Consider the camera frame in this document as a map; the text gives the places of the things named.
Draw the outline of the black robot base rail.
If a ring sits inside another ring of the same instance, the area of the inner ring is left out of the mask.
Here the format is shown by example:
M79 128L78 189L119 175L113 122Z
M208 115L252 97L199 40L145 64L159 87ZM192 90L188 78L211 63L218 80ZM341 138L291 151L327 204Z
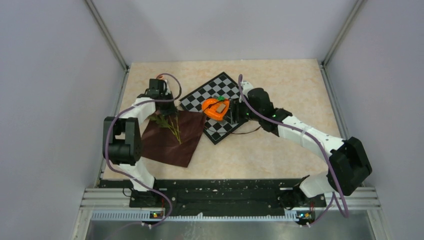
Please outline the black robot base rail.
M323 194L306 198L297 189L299 178L280 179L157 179L151 191L136 191L130 180L101 180L101 189L121 189L131 208L154 208L159 218L172 210L173 217L283 216L294 208L326 208Z

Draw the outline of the brown ribbon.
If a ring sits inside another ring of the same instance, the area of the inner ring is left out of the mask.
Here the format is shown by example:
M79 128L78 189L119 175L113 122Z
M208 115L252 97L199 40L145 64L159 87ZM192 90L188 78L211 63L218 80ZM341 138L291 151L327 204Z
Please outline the brown ribbon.
M240 123L239 124L231 124L227 121L216 121L211 118L209 118L209 115L211 114L211 110L209 109L210 104L215 102L215 99L223 99L223 97L219 98L209 98L205 100L201 106L202 112L206 115L206 117L213 121L213 123L206 123L204 129L208 134L216 134L216 135L246 135L250 133L254 133L260 129L260 127L256 127L254 129L248 130L248 131L238 131L237 129L241 127L243 124L245 124L248 119L246 116L249 115L249 113L243 115L240 115L240 110L243 109L243 104L240 102L239 104L239 116L240 116Z

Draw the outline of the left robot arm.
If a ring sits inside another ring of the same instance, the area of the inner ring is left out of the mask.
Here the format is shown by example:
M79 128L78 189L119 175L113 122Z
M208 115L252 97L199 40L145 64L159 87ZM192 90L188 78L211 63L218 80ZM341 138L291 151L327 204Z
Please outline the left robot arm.
M134 103L103 121L102 153L108 168L128 177L135 207L154 207L163 196L154 189L155 177L142 160L140 124L160 109L174 109L174 97L166 79L151 78L149 87Z

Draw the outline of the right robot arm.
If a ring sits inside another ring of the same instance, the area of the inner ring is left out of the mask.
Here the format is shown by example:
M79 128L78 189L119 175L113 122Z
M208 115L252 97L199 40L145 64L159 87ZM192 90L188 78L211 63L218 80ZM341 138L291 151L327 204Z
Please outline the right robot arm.
M230 100L225 116L232 123L256 121L264 131L300 145L327 164L326 171L308 175L298 184L293 200L299 206L307 206L315 196L325 193L350 196L372 173L359 139L343 139L317 130L290 111L274 107L263 88L253 88Z

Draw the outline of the maroon wrapping paper sheet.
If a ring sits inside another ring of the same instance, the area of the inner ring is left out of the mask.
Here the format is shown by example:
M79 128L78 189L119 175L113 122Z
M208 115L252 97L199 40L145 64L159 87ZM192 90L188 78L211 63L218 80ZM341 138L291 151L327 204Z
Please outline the maroon wrapping paper sheet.
M206 116L201 112L179 110L178 124L182 143L167 128L149 121L141 135L141 156L163 164L187 168L203 134Z

